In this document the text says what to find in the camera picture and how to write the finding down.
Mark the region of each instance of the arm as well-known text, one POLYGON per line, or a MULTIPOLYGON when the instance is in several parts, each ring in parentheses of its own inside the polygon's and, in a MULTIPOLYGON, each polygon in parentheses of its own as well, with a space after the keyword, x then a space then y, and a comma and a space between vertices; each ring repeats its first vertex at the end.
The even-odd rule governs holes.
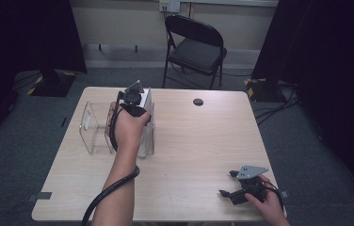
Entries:
MULTIPOLYGON (((115 103, 112 103, 109 117, 114 113, 114 108, 115 103)), ((119 147, 104 189, 135 170, 142 131, 149 119, 148 113, 134 118, 121 107, 118 110, 121 110, 121 113, 116 121, 115 137, 119 147)), ((132 180, 104 198, 95 209, 92 225, 131 225, 134 213, 134 193, 134 180, 132 180)))
MULTIPOLYGON (((266 181, 265 186, 271 187, 270 180, 264 175, 259 175, 262 181, 266 181)), ((245 194, 245 198, 251 202, 262 214, 265 220, 273 226, 289 226, 289 222, 286 219, 283 211, 281 210, 280 201, 277 195, 270 191, 265 191, 265 202, 260 202, 254 196, 249 193, 245 194)))

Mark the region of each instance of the human hand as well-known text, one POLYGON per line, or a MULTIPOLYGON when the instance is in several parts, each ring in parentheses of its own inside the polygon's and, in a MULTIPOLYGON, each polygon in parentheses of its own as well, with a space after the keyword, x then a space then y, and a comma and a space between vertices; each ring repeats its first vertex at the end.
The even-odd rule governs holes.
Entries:
MULTIPOLYGON (((110 109, 108 113, 108 123, 111 123, 113 114, 115 114, 116 103, 110 104, 110 109)), ((115 139, 118 143, 118 147, 128 150, 138 150, 139 143, 141 141, 142 131, 145 123, 150 118, 150 114, 145 112, 140 117, 131 116, 126 110, 121 106, 118 106, 118 119, 116 120, 115 126, 115 139)), ((110 126, 105 128, 105 132, 110 136, 110 126)))
MULTIPOLYGON (((270 184, 270 180, 264 175, 259 175, 262 181, 265 181, 264 185, 273 188, 270 184)), ((280 205, 278 196, 271 190, 265 191, 265 201, 260 202, 254 196, 249 193, 245 194, 245 198, 252 203, 262 214, 265 220, 273 226, 287 226, 290 225, 286 219, 280 205)))

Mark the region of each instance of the transparent container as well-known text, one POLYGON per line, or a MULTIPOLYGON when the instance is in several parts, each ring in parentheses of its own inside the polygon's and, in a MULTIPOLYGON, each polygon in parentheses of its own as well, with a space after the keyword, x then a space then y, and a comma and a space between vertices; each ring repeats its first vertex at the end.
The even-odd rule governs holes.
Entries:
POLYGON ((105 133, 109 107, 110 103, 86 103, 80 122, 80 136, 90 154, 115 152, 105 133))
MULTIPOLYGON (((144 127, 138 157, 145 158, 154 153, 154 112, 151 89, 145 89, 139 106, 151 115, 151 121, 144 127)), ((80 136, 90 154, 115 153, 110 137, 106 134, 110 103, 87 102, 80 122, 80 136)))

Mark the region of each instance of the chair backrest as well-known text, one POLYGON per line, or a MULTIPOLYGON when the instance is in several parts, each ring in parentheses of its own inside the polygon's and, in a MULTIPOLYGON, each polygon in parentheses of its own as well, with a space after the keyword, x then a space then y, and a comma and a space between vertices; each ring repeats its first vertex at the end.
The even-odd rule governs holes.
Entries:
POLYGON ((165 20, 165 26, 170 36, 170 32, 172 32, 209 45, 224 46, 224 40, 220 33, 209 24, 180 15, 170 15, 165 20))

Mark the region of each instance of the black curtain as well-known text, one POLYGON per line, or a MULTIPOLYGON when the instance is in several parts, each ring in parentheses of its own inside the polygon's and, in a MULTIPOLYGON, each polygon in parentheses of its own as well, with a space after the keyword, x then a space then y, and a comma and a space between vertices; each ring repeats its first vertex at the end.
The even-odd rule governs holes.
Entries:
POLYGON ((0 1, 0 107, 17 73, 42 67, 87 72, 69 0, 0 1))
POLYGON ((321 138, 354 175, 354 0, 281 0, 253 76, 296 83, 321 138))

